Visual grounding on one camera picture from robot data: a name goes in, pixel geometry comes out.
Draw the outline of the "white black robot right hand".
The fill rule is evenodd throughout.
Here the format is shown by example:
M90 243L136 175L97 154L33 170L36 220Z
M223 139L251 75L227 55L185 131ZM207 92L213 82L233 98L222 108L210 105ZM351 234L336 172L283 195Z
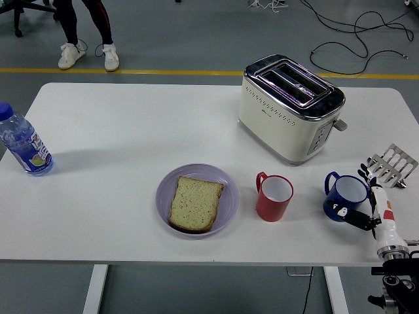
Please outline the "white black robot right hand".
M358 173L364 182L335 172L327 175L327 197L323 202L325 213L336 221L372 231L380 259L406 258L409 255L407 242L397 233L392 205L386 191L365 164L360 165Z

